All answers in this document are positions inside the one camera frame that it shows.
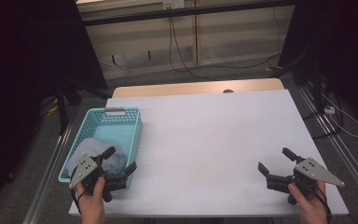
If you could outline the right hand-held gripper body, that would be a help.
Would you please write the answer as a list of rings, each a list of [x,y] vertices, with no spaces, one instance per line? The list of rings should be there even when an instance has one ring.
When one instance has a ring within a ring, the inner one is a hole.
[[[272,175],[268,169],[265,169],[265,178],[267,188],[287,193],[287,201],[290,204],[296,204],[296,199],[288,188],[288,185],[291,183],[296,184],[305,197],[316,192],[318,181],[323,181],[324,183],[338,187],[345,186],[343,181],[325,169],[313,158],[301,158],[300,162],[296,164],[293,173],[288,176]]]

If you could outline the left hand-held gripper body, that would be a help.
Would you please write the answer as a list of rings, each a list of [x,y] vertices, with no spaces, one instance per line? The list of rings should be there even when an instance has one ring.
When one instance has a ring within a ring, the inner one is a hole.
[[[129,181],[129,168],[125,167],[127,159],[125,156],[103,156],[91,157],[84,155],[71,175],[69,189],[72,199],[78,203],[75,186],[83,185],[87,193],[92,194],[99,177],[105,179],[103,188],[103,200],[106,203],[112,201],[112,191],[125,189]]]

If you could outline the light blue tank top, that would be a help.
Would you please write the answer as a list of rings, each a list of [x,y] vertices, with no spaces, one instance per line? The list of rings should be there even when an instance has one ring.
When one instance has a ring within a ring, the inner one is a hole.
[[[72,174],[84,154],[96,157],[98,155],[102,155],[110,147],[111,145],[98,141],[94,138],[84,139],[66,163],[66,171],[68,175]],[[108,174],[119,174],[125,168],[127,163],[127,157],[122,148],[120,146],[115,146],[115,150],[116,152],[112,156],[103,160],[103,170]]]

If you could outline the turquoise plastic basket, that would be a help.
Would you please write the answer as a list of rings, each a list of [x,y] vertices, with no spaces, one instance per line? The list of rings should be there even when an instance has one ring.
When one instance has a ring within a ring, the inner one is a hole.
[[[127,159],[125,168],[136,161],[142,130],[140,110],[137,107],[92,108],[83,119],[58,179],[70,183],[66,165],[78,145],[86,138],[93,138],[114,147],[120,147]]]

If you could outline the person's left hand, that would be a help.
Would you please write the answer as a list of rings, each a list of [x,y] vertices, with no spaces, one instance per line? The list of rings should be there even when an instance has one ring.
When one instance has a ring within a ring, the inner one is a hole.
[[[81,183],[76,185],[82,224],[103,224],[105,221],[103,190],[105,180],[99,177],[93,193],[89,194]]]

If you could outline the person's right hand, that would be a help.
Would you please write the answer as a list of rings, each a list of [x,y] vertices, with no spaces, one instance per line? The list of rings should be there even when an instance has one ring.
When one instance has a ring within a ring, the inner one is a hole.
[[[297,205],[299,207],[299,220],[301,224],[329,223],[327,220],[327,210],[322,203],[322,201],[326,202],[325,183],[318,181],[317,188],[317,195],[320,197],[320,199],[313,195],[305,197],[294,183],[288,185],[290,193],[297,201]]]

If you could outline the black metal stand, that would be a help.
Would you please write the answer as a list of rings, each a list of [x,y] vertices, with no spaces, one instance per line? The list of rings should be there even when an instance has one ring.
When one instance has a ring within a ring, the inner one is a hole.
[[[56,82],[55,96],[57,99],[57,106],[59,110],[60,123],[61,123],[60,135],[63,135],[65,130],[69,126],[69,121],[67,118],[66,107],[65,107],[65,100],[68,100],[68,102],[72,105],[79,105],[81,103],[81,97],[77,93],[78,90],[86,91],[104,100],[110,98],[110,95],[108,95],[107,93],[92,88],[91,86],[88,86],[75,79],[71,79],[71,78],[59,79]]]
[[[311,81],[313,102],[318,110],[323,107],[321,66],[316,56],[310,52],[300,53],[295,59],[286,64],[278,72],[273,73],[270,78],[279,78],[291,72],[294,75],[294,82],[297,85],[305,85]]]

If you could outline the light wooden table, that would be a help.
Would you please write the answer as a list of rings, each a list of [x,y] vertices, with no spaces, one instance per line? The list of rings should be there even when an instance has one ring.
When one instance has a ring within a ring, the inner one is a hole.
[[[118,87],[113,98],[169,96],[186,94],[223,93],[224,90],[234,92],[277,91],[283,90],[282,82],[277,78],[257,78],[242,80],[207,81],[193,83],[158,84],[144,86]]]

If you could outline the black curtain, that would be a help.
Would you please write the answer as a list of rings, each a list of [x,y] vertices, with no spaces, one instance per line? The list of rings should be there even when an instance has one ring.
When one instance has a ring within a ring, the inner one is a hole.
[[[0,0],[0,191],[57,91],[103,89],[77,0]]]
[[[279,64],[307,53],[310,57],[296,67],[295,80],[311,77],[313,63],[318,62],[329,88],[358,116],[358,0],[295,1]]]

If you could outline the black horizontal bar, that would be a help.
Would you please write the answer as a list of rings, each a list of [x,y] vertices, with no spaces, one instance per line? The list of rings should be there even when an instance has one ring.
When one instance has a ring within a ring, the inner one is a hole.
[[[252,2],[243,2],[235,4],[223,4],[205,7],[188,7],[179,9],[167,9],[152,12],[142,12],[120,16],[102,16],[90,19],[84,19],[85,26],[96,26],[105,24],[114,24],[130,21],[148,21],[156,19],[176,18],[184,16],[194,16],[203,14],[223,13],[240,10],[263,9],[269,7],[287,7],[294,6],[296,0],[256,0]]]

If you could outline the metal floor rail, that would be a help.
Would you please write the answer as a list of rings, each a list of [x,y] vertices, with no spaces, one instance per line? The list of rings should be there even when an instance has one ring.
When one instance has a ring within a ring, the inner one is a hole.
[[[54,150],[52,151],[52,155],[49,159],[48,165],[46,166],[43,178],[37,188],[35,196],[31,201],[22,224],[37,224],[45,201],[48,197],[49,188],[52,183],[54,173],[57,170],[59,159],[62,156],[62,152],[70,136],[72,126],[73,122],[69,122],[63,130],[60,130],[59,138]]]
[[[327,167],[345,182],[339,192],[350,212],[358,210],[358,118],[334,93],[322,94],[322,103],[336,109],[334,115],[318,110],[313,102],[311,84],[296,92],[304,107],[301,109],[311,137]]]

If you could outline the white wall socket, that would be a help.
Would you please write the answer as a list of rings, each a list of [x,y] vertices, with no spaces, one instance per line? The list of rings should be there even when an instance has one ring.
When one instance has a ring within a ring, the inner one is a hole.
[[[185,0],[169,0],[162,3],[164,9],[177,9],[185,7]]]

